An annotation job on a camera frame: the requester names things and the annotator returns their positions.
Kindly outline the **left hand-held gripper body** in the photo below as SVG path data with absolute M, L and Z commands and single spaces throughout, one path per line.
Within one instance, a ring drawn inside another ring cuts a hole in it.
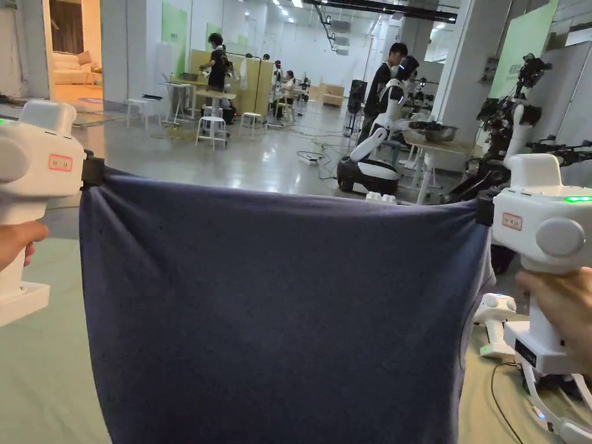
M 52 199 L 99 186 L 105 162 L 72 135 L 76 109 L 33 100 L 17 120 L 1 121 L 1 225 L 40 221 Z M 50 286 L 23 279 L 24 253 L 1 271 L 1 325 L 49 304 Z

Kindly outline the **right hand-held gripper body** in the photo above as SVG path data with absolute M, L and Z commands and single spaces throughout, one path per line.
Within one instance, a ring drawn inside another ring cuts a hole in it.
M 514 251 L 524 269 L 564 275 L 591 265 L 591 188 L 564 184 L 558 159 L 517 154 L 506 163 L 508 188 L 482 200 L 478 222 L 491 227 L 493 243 Z M 527 320 L 504 324 L 504 341 L 538 373 L 583 373 L 568 353 L 567 340 L 531 300 Z

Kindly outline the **person's left hand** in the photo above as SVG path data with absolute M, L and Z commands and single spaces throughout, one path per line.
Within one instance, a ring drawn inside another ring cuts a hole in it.
M 35 243 L 45 240 L 49 229 L 40 221 L 1 225 L 1 271 L 24 253 L 23 266 L 31 263 Z

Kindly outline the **person's right hand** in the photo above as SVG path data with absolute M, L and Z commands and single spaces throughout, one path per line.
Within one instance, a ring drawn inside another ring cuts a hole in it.
M 516 281 L 558 331 L 572 359 L 591 376 L 591 268 L 565 275 L 521 271 Z

